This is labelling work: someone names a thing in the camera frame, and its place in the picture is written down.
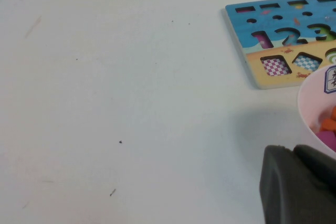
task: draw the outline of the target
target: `shape sorting puzzle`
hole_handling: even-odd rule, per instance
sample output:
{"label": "shape sorting puzzle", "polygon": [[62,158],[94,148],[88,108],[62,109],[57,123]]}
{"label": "shape sorting puzzle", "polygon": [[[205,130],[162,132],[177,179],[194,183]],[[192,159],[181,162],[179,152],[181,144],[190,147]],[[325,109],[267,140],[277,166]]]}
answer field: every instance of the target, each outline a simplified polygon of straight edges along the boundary
{"label": "shape sorting puzzle", "polygon": [[336,0],[266,0],[225,9],[262,89],[299,85],[336,63]]}

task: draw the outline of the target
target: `pink checkered shape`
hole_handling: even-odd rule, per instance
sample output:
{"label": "pink checkered shape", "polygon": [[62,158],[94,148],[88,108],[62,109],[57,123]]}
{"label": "pink checkered shape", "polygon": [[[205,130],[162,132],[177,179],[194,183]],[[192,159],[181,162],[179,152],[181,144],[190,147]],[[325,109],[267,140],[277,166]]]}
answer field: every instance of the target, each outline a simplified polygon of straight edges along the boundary
{"label": "pink checkered shape", "polygon": [[289,74],[287,64],[280,59],[262,60],[262,65],[269,76],[283,76]]}

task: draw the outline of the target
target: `sticker label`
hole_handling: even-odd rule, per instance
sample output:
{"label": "sticker label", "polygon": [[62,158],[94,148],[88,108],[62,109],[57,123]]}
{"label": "sticker label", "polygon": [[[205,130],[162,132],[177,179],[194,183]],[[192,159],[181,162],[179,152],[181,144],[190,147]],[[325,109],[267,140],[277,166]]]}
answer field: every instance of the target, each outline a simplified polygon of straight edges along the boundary
{"label": "sticker label", "polygon": [[324,92],[327,94],[336,92],[336,66],[332,66],[325,72]]}

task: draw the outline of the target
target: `checkered pattern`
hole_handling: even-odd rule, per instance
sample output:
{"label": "checkered pattern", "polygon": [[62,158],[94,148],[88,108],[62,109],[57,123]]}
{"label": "checkered pattern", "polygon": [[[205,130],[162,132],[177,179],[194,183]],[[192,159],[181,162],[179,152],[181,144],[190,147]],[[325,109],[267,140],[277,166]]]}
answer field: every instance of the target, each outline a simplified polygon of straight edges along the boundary
{"label": "checkered pattern", "polygon": [[262,60],[261,63],[269,76],[283,76],[290,73],[287,64],[283,60]]}
{"label": "checkered pattern", "polygon": [[321,63],[307,56],[299,55],[299,57],[295,59],[293,64],[297,65],[298,67],[302,67],[304,69],[310,70],[310,71],[315,71],[319,68]]}

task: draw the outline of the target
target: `pink bowl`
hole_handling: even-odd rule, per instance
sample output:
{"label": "pink bowl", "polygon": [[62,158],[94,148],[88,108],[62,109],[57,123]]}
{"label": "pink bowl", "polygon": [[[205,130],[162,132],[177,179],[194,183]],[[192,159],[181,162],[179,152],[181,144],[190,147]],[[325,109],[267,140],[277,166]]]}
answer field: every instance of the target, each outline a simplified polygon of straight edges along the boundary
{"label": "pink bowl", "polygon": [[315,135],[321,122],[331,116],[332,108],[336,106],[336,86],[333,90],[332,84],[334,70],[336,65],[326,66],[306,78],[299,90],[298,109],[304,122],[301,130],[302,143],[336,159],[336,152]]}

